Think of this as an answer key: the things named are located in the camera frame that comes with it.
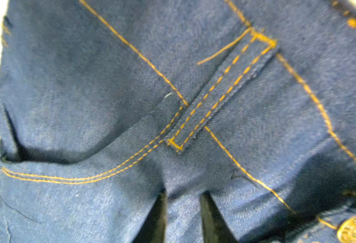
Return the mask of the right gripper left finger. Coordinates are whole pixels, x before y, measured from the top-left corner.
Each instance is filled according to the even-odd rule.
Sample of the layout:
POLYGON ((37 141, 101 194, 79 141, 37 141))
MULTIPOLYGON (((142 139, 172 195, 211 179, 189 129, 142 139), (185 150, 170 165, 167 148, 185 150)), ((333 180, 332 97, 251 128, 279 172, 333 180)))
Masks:
POLYGON ((164 243, 167 227, 167 193, 162 190, 133 243, 164 243))

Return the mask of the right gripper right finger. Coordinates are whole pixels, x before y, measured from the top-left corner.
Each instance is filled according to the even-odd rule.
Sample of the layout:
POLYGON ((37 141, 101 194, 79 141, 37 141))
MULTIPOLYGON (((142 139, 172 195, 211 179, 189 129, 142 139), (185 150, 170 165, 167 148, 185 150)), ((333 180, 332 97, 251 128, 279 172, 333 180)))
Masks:
POLYGON ((209 192, 200 196, 200 207, 205 243, 237 243, 209 192))

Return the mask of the dark blue denim trousers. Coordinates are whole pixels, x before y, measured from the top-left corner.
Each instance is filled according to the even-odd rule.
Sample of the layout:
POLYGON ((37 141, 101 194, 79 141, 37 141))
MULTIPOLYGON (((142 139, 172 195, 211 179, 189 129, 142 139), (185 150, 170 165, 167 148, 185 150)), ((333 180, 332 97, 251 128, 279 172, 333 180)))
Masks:
POLYGON ((356 243, 350 1, 9 1, 0 243, 356 243))

